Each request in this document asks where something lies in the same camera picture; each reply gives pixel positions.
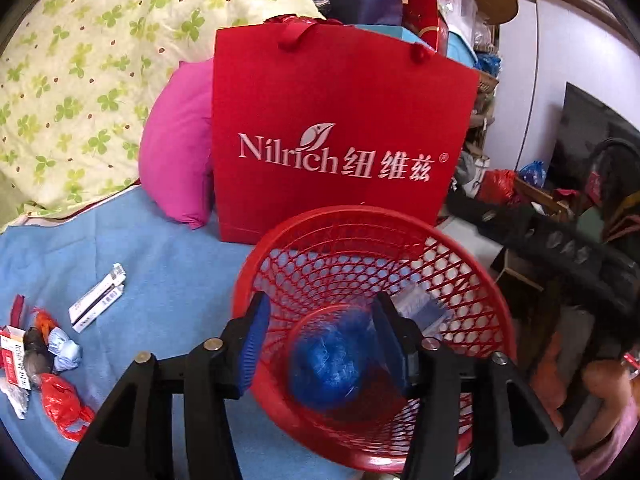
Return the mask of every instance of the red and white box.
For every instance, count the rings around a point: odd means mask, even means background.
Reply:
[[[478,74],[422,44],[301,20],[216,33],[212,162],[220,237],[255,244],[331,205],[434,223]]]
[[[15,386],[31,390],[24,370],[24,330],[12,326],[0,330],[0,348],[6,380]]]

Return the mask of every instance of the pink pillow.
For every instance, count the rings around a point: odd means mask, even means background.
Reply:
[[[181,61],[151,109],[140,142],[140,182],[165,214],[192,229],[209,220],[213,58]]]

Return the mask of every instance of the basket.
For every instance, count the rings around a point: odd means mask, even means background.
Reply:
[[[515,358],[507,306],[494,282],[457,243],[395,211],[336,206],[295,216],[267,233],[238,277],[233,316],[252,295],[271,300],[271,320],[252,391],[282,430],[329,460],[359,470],[399,472],[414,430],[418,400],[399,397],[386,372],[374,374],[349,406],[329,415],[298,404],[287,387],[287,353],[301,331],[368,308],[379,291],[411,282],[454,310],[440,327],[455,351]],[[458,452],[471,443],[471,398],[460,398]]]

